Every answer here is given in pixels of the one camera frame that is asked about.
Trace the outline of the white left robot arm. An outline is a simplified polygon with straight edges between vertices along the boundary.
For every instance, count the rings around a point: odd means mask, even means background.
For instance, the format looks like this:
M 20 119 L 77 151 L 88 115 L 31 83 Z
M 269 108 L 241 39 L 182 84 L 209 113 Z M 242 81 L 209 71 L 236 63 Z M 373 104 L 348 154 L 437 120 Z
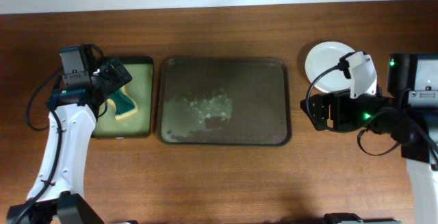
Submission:
M 102 223 L 84 199 L 88 144 L 99 108 L 132 80 L 119 58 L 101 58 L 82 73 L 85 82 L 61 89 L 54 85 L 46 106 L 49 135 L 38 176 L 27 200 L 8 210 L 7 223 Z

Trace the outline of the light blue plate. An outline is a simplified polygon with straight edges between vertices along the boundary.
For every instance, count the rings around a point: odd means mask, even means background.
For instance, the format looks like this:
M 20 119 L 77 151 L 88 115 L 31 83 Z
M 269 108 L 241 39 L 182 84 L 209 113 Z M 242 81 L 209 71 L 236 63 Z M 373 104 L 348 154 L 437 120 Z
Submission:
M 337 65 L 339 59 L 355 50 L 340 42 L 322 42 L 314 46 L 305 60 L 305 73 L 310 82 L 329 68 Z M 335 92 L 348 89 L 350 80 L 341 71 L 333 71 L 317 82 L 315 87 L 322 92 Z

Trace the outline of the green yellow sponge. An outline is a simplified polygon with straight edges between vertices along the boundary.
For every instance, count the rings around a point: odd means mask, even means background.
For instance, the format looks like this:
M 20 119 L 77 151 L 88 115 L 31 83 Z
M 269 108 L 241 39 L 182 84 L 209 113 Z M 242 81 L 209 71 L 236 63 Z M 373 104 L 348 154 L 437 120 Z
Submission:
M 138 112 L 138 105 L 129 96 L 125 86 L 113 92 L 107 100 L 115 109 L 114 117 L 117 121 L 128 118 Z

